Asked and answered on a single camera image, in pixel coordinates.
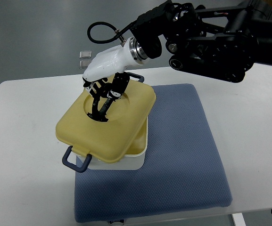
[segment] yellow container lid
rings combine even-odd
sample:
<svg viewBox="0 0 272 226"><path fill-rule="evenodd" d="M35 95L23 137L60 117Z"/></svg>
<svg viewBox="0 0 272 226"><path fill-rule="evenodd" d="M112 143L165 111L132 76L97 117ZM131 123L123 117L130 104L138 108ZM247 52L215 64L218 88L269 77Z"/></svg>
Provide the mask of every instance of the yellow container lid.
<svg viewBox="0 0 272 226"><path fill-rule="evenodd" d="M155 100L151 86L130 80L121 99L107 111L108 121L99 122L87 116L93 97L84 90L56 125L56 137L72 145L78 155L91 154L107 163L117 162L125 154L138 154L139 147L145 148L146 119Z"/></svg>

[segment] metal bracket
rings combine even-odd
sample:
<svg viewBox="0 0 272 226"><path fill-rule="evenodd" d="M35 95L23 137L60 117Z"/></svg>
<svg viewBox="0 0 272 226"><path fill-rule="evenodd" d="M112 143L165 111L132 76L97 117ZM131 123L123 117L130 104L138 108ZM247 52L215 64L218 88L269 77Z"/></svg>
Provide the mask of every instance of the metal bracket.
<svg viewBox="0 0 272 226"><path fill-rule="evenodd" d="M91 62L92 62L91 60L81 60L79 69L87 69Z"/></svg>
<svg viewBox="0 0 272 226"><path fill-rule="evenodd" d="M92 51L91 50L84 50L81 51L79 54L80 59L85 59L85 58L91 58L92 57Z"/></svg>

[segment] floor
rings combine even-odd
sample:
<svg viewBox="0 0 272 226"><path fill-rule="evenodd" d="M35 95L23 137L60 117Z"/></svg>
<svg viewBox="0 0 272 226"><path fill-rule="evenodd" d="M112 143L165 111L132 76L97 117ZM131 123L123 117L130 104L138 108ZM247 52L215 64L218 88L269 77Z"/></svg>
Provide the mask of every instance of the floor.
<svg viewBox="0 0 272 226"><path fill-rule="evenodd" d="M119 44L118 41L102 45L91 43L86 35L90 24L106 21L122 29L140 14L163 2L164 0L0 0L0 84L7 80L83 73L79 69L81 50L92 50L92 55L95 56ZM204 4L206 8L235 6L240 2L242 1L191 1L195 7ZM226 23L223 18L210 22L221 26ZM93 36L106 39L113 34L103 27L95 28ZM125 36L130 37L131 33L127 32ZM164 45L165 40L161 38L161 42ZM151 60L143 68L168 66L170 56L164 48L160 58ZM272 226L269 210L243 213L243 216L247 226ZM230 226L233 221L231 216L220 216L151 225Z"/></svg>

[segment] blue mat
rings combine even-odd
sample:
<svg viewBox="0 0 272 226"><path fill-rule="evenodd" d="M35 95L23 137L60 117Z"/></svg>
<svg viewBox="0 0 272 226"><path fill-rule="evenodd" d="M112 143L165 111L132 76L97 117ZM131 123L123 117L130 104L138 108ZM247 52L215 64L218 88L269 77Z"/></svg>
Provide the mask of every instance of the blue mat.
<svg viewBox="0 0 272 226"><path fill-rule="evenodd" d="M139 170L75 176L77 222L226 207L232 196L198 94L191 84L153 87L148 148Z"/></svg>

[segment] robotic hand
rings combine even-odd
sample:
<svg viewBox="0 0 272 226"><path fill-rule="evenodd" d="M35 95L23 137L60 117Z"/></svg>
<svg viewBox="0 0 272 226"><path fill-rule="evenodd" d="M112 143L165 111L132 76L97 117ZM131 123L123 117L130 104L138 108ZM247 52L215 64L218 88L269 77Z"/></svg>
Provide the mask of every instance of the robotic hand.
<svg viewBox="0 0 272 226"><path fill-rule="evenodd" d="M219 27L202 21L211 17L226 17L228 23ZM109 40L94 40L91 29L97 25L111 27L116 36ZM127 30L134 37L125 41L122 34ZM241 82L255 62L272 65L272 7L262 0L247 0L235 7L214 9L205 9L202 5L194 9L191 3L167 0L140 15L122 31L105 22L96 22L88 28L88 37L94 43L109 43L116 39L122 43L93 59L83 74L86 90L92 96L97 95L99 88L95 82L98 82L104 89L100 93L107 93L104 96L114 100L120 98L128 84L128 76L124 73L127 67L143 65L148 58L161 56L160 35L164 35L166 49L173 54L169 65L178 71ZM116 88L123 87L120 91L111 86L105 89L103 85L105 78L113 74L116 74Z"/></svg>

